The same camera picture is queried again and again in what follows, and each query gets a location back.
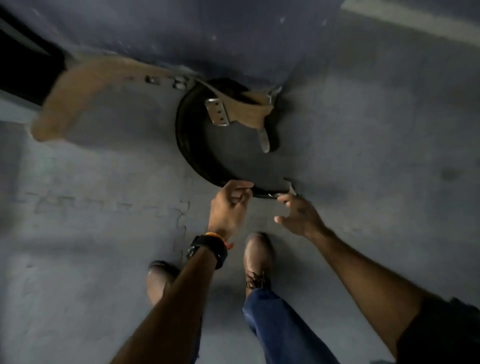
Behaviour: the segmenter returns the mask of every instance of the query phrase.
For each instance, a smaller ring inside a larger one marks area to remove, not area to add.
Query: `forearm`
[[[419,313],[424,299],[432,295],[373,262],[334,235],[314,234],[311,241],[396,357],[398,339]]]
[[[188,364],[216,263],[210,250],[198,249],[112,364]]]

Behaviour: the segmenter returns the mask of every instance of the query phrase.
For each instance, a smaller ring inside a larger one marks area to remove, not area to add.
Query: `person's right arm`
[[[397,341],[431,293],[370,260],[341,241],[310,202],[290,194],[278,198],[290,208],[275,222],[309,239],[336,272],[360,311],[394,357]]]

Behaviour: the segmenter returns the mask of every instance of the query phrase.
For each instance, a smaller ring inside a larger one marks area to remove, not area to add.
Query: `jeans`
[[[288,303],[264,288],[253,290],[243,314],[264,349],[266,364],[338,364],[328,347]],[[200,333],[192,364],[200,349]]]

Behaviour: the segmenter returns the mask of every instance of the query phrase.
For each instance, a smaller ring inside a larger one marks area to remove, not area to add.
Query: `black watch strap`
[[[190,244],[190,248],[187,251],[187,258],[190,259],[201,246],[207,247],[213,254],[215,254],[215,269],[220,269],[228,255],[227,247],[223,240],[216,236],[198,235]]]

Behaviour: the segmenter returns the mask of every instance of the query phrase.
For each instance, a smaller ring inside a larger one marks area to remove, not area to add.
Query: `brown leather shoe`
[[[264,233],[254,232],[247,237],[243,255],[243,267],[247,279],[247,297],[255,288],[272,288],[270,273],[273,268],[275,252]]]
[[[147,295],[155,306],[180,274],[180,269],[162,260],[150,263],[147,274]]]

